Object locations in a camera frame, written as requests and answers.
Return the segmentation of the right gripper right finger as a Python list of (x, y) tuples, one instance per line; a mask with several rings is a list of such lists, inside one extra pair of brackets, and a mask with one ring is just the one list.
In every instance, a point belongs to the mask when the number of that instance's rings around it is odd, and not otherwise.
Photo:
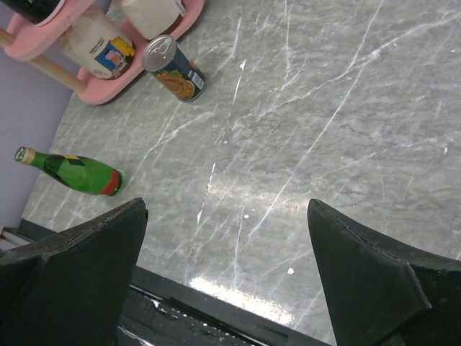
[(460, 261), (312, 199), (308, 228), (338, 345), (459, 345)]

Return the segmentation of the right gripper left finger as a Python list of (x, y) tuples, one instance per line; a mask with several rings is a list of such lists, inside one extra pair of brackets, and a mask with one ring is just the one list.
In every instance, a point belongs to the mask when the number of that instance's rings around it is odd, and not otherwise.
[(136, 198), (1, 252), (1, 344), (113, 345), (147, 221)]

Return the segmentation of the printed paper roll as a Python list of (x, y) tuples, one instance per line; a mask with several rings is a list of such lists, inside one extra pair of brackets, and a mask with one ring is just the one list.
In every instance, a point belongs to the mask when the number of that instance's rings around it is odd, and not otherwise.
[(99, 79), (118, 78), (135, 57), (132, 40), (93, 4), (58, 38), (58, 48)]

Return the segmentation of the black paper roll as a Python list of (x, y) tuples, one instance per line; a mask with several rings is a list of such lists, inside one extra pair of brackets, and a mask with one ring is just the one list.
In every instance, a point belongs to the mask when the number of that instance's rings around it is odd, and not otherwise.
[(16, 14), (34, 25), (45, 25), (61, 10), (66, 0), (1, 0)]

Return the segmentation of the beige paper roll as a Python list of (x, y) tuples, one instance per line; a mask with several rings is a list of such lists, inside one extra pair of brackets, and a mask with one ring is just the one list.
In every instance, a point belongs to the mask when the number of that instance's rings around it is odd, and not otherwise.
[(170, 33), (186, 14), (183, 1), (176, 0), (114, 0), (112, 4), (147, 40)]

